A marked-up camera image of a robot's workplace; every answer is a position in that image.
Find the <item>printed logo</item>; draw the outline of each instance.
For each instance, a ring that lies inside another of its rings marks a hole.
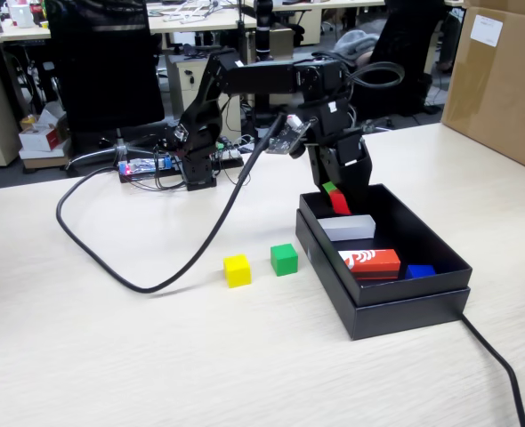
[[[376,251],[344,251],[340,255],[351,270],[356,262],[369,261],[376,257]]]

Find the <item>blue block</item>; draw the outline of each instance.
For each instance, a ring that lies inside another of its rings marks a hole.
[[[432,265],[409,265],[405,278],[426,278],[427,276],[435,276]]]

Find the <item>robotic arm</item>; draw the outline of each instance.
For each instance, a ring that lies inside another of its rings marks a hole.
[[[367,194],[372,165],[361,131],[348,129],[344,79],[343,64],[338,60],[269,61],[244,66],[233,49],[216,52],[207,62],[196,99],[168,134],[166,147],[182,160],[187,182],[201,187],[214,185],[210,155],[216,150],[222,129],[220,95],[302,93],[303,104],[295,113],[303,124],[289,123],[286,129],[278,129],[271,135],[271,146],[280,145],[280,152],[293,158],[307,149],[314,183],[320,191],[325,193],[322,184],[333,182],[350,210],[358,212]]]

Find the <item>black box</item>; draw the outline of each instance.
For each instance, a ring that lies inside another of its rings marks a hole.
[[[472,268],[385,186],[369,187],[363,212],[376,222],[373,239],[332,242],[318,219],[336,215],[320,193],[303,194],[296,236],[354,340],[459,320]],[[357,280],[338,251],[394,249],[397,280]],[[436,276],[404,279],[409,264],[431,264]]]

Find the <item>green object in gripper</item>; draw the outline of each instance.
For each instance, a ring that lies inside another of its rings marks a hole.
[[[298,271],[298,254],[289,243],[271,248],[271,264],[277,276]]]

